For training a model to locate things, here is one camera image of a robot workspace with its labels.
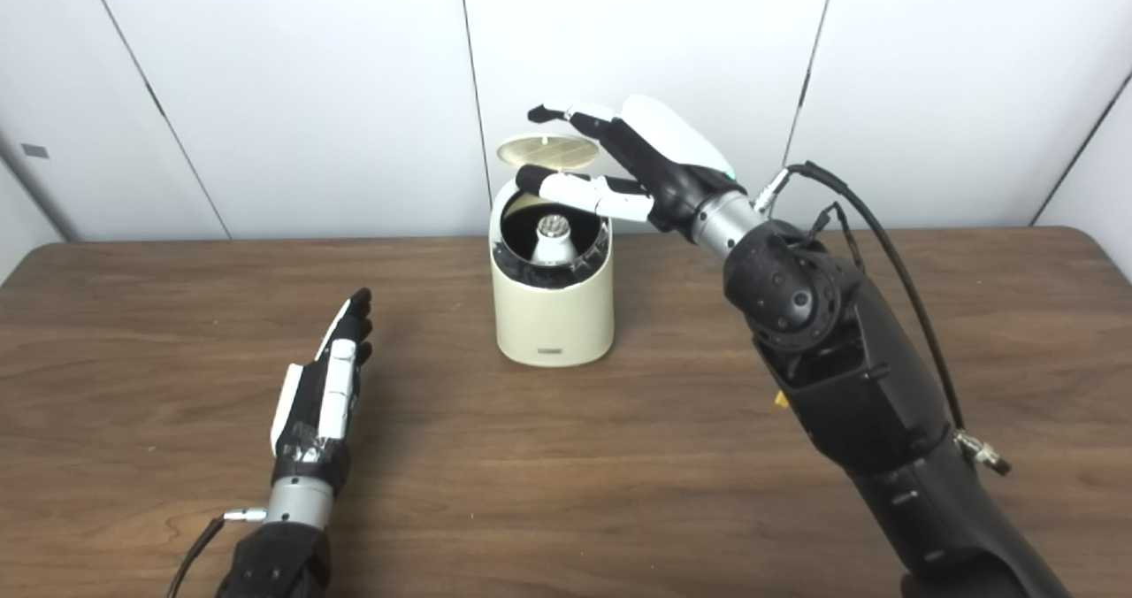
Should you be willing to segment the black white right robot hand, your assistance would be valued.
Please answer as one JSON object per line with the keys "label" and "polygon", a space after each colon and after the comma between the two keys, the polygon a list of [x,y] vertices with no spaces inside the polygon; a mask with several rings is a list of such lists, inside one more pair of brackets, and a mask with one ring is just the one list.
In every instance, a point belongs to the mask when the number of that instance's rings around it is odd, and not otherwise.
{"label": "black white right robot hand", "polygon": [[650,223],[691,239],[703,204],[744,193],[723,154],[664,103],[642,95],[620,111],[597,103],[551,102],[529,110],[533,123],[563,121],[597,140],[624,171],[612,176],[573,173],[534,164],[518,168],[518,190],[600,217]]}

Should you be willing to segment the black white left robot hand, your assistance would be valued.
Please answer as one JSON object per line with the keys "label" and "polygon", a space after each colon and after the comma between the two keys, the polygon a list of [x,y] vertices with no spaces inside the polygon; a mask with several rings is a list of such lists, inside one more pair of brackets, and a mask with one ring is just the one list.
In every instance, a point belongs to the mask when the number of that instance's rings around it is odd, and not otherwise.
{"label": "black white left robot hand", "polygon": [[348,430],[363,392],[363,366],[374,348],[368,340],[372,292],[348,297],[329,324],[310,364],[289,364],[272,418],[271,482],[315,479],[340,496],[350,477]]}

